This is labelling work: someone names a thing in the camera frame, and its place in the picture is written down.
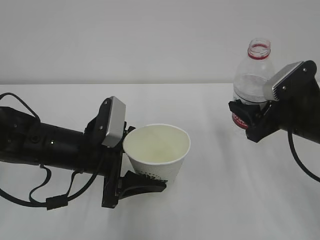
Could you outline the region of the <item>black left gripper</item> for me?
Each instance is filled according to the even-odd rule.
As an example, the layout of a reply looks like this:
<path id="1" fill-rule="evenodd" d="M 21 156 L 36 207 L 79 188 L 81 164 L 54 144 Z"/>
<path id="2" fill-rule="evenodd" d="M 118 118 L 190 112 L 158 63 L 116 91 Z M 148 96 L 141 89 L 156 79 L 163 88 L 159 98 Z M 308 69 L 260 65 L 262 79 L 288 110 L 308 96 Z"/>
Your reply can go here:
<path id="1" fill-rule="evenodd" d="M 104 208 L 114 209 L 119 200 L 147 193 L 160 193 L 167 187 L 167 180 L 155 179 L 149 175 L 139 175 L 128 171 L 121 177 L 125 138 L 136 128 L 123 124 L 122 138 L 115 147 L 100 145 L 84 161 L 83 171 L 97 172 L 103 177 L 102 202 Z"/>

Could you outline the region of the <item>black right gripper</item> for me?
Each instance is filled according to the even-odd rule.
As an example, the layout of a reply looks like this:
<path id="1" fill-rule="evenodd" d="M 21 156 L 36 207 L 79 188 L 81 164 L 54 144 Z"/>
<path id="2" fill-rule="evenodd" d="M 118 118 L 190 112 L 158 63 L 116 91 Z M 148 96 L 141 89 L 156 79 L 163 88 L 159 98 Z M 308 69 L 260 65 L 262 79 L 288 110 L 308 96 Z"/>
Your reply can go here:
<path id="1" fill-rule="evenodd" d="M 259 104 L 244 104 L 241 100 L 228 103 L 233 122 L 246 129 L 246 138 L 258 143 L 273 133 L 287 131 L 290 122 L 290 109 L 286 103 L 270 101 L 261 110 Z"/>

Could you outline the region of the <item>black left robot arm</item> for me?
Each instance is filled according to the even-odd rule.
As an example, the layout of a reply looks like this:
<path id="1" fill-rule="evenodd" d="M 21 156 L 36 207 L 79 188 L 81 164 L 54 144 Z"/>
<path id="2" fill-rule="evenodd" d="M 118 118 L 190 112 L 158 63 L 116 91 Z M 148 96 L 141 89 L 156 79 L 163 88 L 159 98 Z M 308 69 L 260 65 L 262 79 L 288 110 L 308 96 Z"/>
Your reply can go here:
<path id="1" fill-rule="evenodd" d="M 88 182 L 76 193 L 48 197 L 44 202 L 18 199 L 5 191 L 0 195 L 17 205 L 53 210 L 65 207 L 83 194 L 97 176 L 103 176 L 101 205 L 113 209 L 119 200 L 134 195 L 162 192 L 164 180 L 128 171 L 121 175 L 123 147 L 103 145 L 111 109 L 101 107 L 84 132 L 62 128 L 40 121 L 39 118 L 10 107 L 0 109 L 0 159 L 13 164 L 71 170 L 74 174 L 89 173 Z"/>

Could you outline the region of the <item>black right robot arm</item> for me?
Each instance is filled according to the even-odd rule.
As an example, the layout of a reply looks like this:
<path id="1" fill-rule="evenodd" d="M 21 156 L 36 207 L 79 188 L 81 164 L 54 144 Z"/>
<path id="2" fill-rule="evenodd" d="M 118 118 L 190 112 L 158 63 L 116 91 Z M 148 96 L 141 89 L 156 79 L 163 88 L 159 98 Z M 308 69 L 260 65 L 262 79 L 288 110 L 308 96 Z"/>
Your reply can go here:
<path id="1" fill-rule="evenodd" d="M 316 73 L 317 65 L 312 60 L 291 63 L 264 84 L 264 107 L 230 101 L 230 111 L 247 125 L 247 139 L 257 143 L 284 130 L 319 143 L 320 87 Z"/>

